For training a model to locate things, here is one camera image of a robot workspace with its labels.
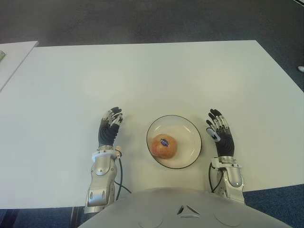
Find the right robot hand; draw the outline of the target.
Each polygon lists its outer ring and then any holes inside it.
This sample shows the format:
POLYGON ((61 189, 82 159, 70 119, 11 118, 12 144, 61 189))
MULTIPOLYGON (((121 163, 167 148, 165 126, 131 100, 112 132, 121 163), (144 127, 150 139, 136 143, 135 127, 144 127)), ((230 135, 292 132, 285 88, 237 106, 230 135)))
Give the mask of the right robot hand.
POLYGON ((215 142, 218 157, 233 157, 234 140, 224 115, 217 109, 210 109, 208 115, 206 132, 215 142))

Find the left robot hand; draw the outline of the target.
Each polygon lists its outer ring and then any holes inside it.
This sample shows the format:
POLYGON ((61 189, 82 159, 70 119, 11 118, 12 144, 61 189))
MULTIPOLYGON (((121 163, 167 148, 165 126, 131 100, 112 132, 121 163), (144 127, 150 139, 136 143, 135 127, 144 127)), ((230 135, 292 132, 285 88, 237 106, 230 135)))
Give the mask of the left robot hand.
POLYGON ((122 121, 123 113, 119 107, 114 107, 104 114, 98 131, 99 147, 113 146, 122 121))

